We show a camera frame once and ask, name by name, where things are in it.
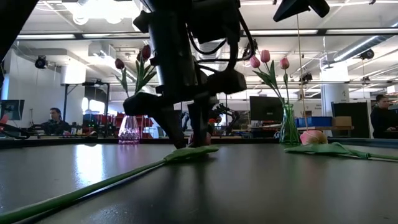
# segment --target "person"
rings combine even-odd
[[[64,135],[71,131],[70,125],[62,121],[61,111],[58,108],[50,109],[50,119],[42,124],[42,129],[46,135]]]
[[[384,95],[377,95],[377,105],[371,113],[374,138],[398,138],[398,114],[388,109],[390,103]]]

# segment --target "black table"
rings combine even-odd
[[[396,149],[352,146],[398,156]],[[0,151],[0,213],[158,161],[172,145]],[[204,161],[134,177],[29,223],[398,223],[398,163],[221,146]]]

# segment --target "green glass vase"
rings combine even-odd
[[[279,143],[296,145],[300,144],[300,135],[294,122],[293,105],[283,105],[284,118],[280,128]]]

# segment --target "blue bin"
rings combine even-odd
[[[313,116],[307,117],[308,127],[332,127],[332,117]],[[297,118],[296,125],[298,128],[305,127],[304,118]]]

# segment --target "monitor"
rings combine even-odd
[[[278,97],[250,96],[250,112],[252,121],[282,122],[284,115]]]
[[[20,121],[24,112],[25,100],[1,100],[0,118],[8,115],[9,121]]]

